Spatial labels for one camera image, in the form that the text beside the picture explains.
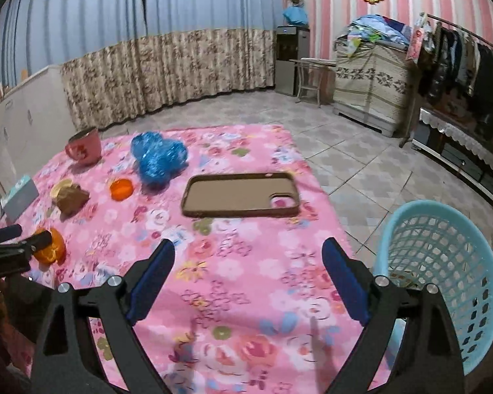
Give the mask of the orange mandarin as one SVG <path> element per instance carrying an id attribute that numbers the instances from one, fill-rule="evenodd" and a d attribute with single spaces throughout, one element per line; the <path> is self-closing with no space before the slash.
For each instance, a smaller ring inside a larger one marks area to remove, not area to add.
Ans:
<path id="1" fill-rule="evenodd" d="M 62 264 L 65 261 L 66 246 L 63 236 L 53 227 L 49 228 L 51 234 L 51 243 L 34 253 L 37 261 L 44 265 L 51 265 L 55 262 Z"/>
<path id="2" fill-rule="evenodd" d="M 120 178 L 110 183 L 109 192 L 113 200 L 120 202 L 133 194 L 134 186 L 130 179 Z"/>

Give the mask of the brown wrapper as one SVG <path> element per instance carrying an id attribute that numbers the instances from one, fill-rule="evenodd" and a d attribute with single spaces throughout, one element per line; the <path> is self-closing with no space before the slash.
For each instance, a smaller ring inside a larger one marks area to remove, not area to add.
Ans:
<path id="1" fill-rule="evenodd" d="M 89 199 L 90 193 L 79 184 L 73 183 L 70 187 L 62 188 L 57 198 L 52 201 L 63 216 L 69 217 L 78 213 Z"/>

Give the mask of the gold foil cup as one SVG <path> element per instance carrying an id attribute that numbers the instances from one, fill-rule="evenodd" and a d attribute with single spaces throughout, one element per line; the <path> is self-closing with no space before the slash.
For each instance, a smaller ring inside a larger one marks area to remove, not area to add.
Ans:
<path id="1" fill-rule="evenodd" d="M 51 199 L 56 199 L 62 188 L 67 188 L 67 187 L 70 187 L 72 185 L 73 185 L 73 181 L 71 179 L 60 180 L 50 190 Z"/>

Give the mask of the blue shiny wrapper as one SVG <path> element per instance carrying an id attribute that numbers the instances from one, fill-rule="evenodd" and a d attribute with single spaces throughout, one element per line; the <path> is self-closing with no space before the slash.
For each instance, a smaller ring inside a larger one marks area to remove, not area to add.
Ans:
<path id="1" fill-rule="evenodd" d="M 189 152 L 178 140 L 165 138 L 159 132 L 137 134 L 130 143 L 143 185 L 163 188 L 188 165 Z"/>

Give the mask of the light blue tissue box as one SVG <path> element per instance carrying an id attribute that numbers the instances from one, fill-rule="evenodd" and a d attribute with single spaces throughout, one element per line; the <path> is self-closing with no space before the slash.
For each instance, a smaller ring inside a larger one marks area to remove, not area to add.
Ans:
<path id="1" fill-rule="evenodd" d="M 7 221 L 15 222 L 37 197 L 39 191 L 33 179 L 29 175 L 24 175 L 1 199 L 1 209 Z"/>

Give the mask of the pink metal mug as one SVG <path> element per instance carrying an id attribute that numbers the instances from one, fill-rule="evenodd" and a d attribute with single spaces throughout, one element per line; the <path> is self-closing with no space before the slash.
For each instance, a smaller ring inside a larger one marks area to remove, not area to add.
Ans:
<path id="1" fill-rule="evenodd" d="M 102 157 L 99 130 L 89 127 L 75 133 L 65 145 L 65 154 L 77 164 L 88 166 L 98 163 Z"/>

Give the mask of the white cabinet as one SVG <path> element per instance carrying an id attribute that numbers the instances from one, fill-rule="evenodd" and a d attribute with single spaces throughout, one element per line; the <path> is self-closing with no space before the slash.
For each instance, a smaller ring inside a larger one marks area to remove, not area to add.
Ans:
<path id="1" fill-rule="evenodd" d="M 23 175 L 34 176 L 73 134 L 60 66 L 47 66 L 11 89 L 0 101 L 0 194 Z"/>

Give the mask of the pink floral table cloth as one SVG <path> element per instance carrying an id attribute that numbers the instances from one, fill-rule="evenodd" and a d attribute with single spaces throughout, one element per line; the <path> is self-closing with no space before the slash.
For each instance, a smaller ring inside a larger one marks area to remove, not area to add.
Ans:
<path id="1" fill-rule="evenodd" d="M 350 318 L 321 259 L 323 242 L 349 242 L 327 194 L 279 125 L 176 130 L 188 165 L 158 193 L 146 193 L 130 136 L 102 143 L 100 163 L 80 171 L 65 153 L 35 174 L 39 197 L 19 217 L 25 235 L 53 227 L 65 240 L 62 264 L 34 262 L 45 286 L 99 286 L 170 239 L 176 258 L 152 310 L 135 327 L 175 393 L 323 393 L 362 328 Z M 205 173 L 290 173 L 300 195 L 291 218 L 192 219 L 180 208 L 190 178 Z M 130 179 L 117 202 L 109 185 Z M 89 201 L 65 217 L 51 188 L 71 179 Z"/>

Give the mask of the low tv stand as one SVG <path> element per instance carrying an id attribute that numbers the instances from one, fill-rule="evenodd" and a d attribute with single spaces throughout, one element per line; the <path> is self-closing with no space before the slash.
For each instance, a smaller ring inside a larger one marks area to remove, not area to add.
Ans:
<path id="1" fill-rule="evenodd" d="M 493 152 L 453 118 L 419 108 L 411 119 L 412 147 L 467 182 L 493 206 Z"/>

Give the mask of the blue and floral curtain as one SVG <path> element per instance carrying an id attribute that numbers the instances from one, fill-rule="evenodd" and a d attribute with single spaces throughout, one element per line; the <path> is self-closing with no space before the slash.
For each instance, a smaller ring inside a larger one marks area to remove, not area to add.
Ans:
<path id="1" fill-rule="evenodd" d="M 271 87 L 282 0 L 5 0 L 0 85 L 55 65 L 75 126 Z"/>

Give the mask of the brown phone case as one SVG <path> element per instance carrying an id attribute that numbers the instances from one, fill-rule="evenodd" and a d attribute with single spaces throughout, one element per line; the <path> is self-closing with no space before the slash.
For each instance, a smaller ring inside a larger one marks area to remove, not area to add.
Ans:
<path id="1" fill-rule="evenodd" d="M 300 197 L 290 173 L 200 174 L 189 179 L 180 208 L 193 218 L 294 217 Z"/>

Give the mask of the pink hanging bag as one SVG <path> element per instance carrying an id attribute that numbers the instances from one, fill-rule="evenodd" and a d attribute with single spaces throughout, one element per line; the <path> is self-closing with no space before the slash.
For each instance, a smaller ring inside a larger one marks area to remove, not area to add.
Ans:
<path id="1" fill-rule="evenodd" d="M 418 63 L 418 57 L 421 52 L 424 39 L 432 33 L 432 27 L 429 21 L 428 14 L 421 12 L 418 19 L 415 21 L 414 27 L 411 31 L 411 41 L 406 53 L 406 60 Z"/>

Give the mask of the small metal stool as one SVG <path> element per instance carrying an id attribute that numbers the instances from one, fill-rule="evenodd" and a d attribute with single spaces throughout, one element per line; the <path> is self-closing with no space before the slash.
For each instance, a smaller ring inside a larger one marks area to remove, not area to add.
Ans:
<path id="1" fill-rule="evenodd" d="M 295 101 L 314 101 L 316 106 L 320 108 L 323 79 L 336 68 L 337 62 L 310 57 L 294 59 L 292 62 L 297 72 Z"/>

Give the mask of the grey water dispenser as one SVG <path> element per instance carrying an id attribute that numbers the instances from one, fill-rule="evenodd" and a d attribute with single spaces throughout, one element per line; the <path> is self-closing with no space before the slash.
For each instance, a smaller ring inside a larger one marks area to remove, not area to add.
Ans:
<path id="1" fill-rule="evenodd" d="M 275 91 L 296 96 L 296 61 L 310 55 L 310 30 L 303 26 L 282 25 L 276 29 Z"/>

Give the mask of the blue covered potted plant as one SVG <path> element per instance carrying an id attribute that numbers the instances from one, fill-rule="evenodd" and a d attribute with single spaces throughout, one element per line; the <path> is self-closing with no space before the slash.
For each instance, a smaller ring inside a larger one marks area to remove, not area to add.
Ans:
<path id="1" fill-rule="evenodd" d="M 289 5 L 283 11 L 283 18 L 288 25 L 307 27 L 308 15 L 304 9 L 304 0 L 288 0 Z"/>

